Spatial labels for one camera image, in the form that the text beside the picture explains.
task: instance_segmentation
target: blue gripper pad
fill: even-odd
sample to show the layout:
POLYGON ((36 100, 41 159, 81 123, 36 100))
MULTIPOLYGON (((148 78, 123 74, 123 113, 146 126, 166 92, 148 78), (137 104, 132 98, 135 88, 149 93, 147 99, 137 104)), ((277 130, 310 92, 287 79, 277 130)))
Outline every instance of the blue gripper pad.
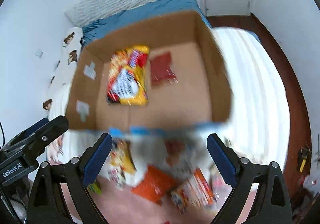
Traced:
POLYGON ((106 158, 111 151, 111 148, 112 138, 109 134, 107 134, 84 167, 82 179, 82 184, 84 187, 87 187, 89 184, 94 183, 106 158))
POLYGON ((223 180, 226 184, 232 186, 232 188, 236 187, 237 185, 237 178, 236 178, 236 168, 231 163, 230 159, 228 158, 227 154, 223 151, 221 146, 224 146, 225 149, 228 149, 223 142, 220 140, 220 145, 218 141, 213 136, 215 135, 219 138, 216 134, 211 134, 208 136, 207 139, 207 149, 214 160, 223 180))
POLYGON ((25 130, 25 138, 30 136, 32 133, 36 132, 38 129, 43 127, 45 124, 47 124, 49 120, 47 118, 43 118, 28 129, 25 130))

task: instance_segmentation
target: blue bed sheet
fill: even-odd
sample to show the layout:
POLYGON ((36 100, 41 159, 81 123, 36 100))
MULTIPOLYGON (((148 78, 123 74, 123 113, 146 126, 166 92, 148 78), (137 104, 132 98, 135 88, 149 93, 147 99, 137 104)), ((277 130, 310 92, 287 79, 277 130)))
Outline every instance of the blue bed sheet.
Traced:
POLYGON ((103 38, 106 34, 114 30, 133 24, 142 19, 182 10, 196 10, 202 16, 204 23, 211 27, 196 0, 157 0, 134 9, 123 10, 110 17, 98 19, 89 25, 84 26, 82 28, 84 33, 84 45, 87 45, 93 40, 103 38))

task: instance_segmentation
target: yellow snack bag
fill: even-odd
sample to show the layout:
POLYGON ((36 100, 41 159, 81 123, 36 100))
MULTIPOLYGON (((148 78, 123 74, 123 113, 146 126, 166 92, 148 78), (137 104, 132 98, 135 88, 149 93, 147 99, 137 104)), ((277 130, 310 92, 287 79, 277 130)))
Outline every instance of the yellow snack bag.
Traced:
POLYGON ((118 140, 113 142, 113 148, 110 152, 112 166, 119 166, 122 171, 125 171, 129 174, 135 174, 136 168, 133 165, 133 162, 129 153, 129 145, 126 141, 118 140))
POLYGON ((123 105, 146 105, 145 65, 148 46, 134 46, 118 51, 111 57, 107 102, 123 105))

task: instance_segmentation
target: cable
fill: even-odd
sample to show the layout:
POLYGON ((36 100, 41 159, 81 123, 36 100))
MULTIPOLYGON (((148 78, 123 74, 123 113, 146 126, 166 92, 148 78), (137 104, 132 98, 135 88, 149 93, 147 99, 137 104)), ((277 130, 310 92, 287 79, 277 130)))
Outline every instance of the cable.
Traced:
POLYGON ((0 128, 1 128, 1 132, 2 132, 2 137, 3 137, 3 143, 2 143, 2 147, 4 147, 4 142, 5 142, 5 139, 4 139, 4 132, 3 132, 3 128, 2 128, 2 125, 1 125, 1 121, 0 121, 0 128))

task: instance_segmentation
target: light switch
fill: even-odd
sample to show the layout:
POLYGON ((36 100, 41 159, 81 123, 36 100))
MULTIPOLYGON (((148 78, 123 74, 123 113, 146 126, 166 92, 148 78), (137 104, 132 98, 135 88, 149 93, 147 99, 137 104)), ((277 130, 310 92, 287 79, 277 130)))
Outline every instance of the light switch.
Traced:
POLYGON ((36 51, 36 56, 38 56, 39 58, 41 58, 42 54, 43 52, 40 49, 36 51))

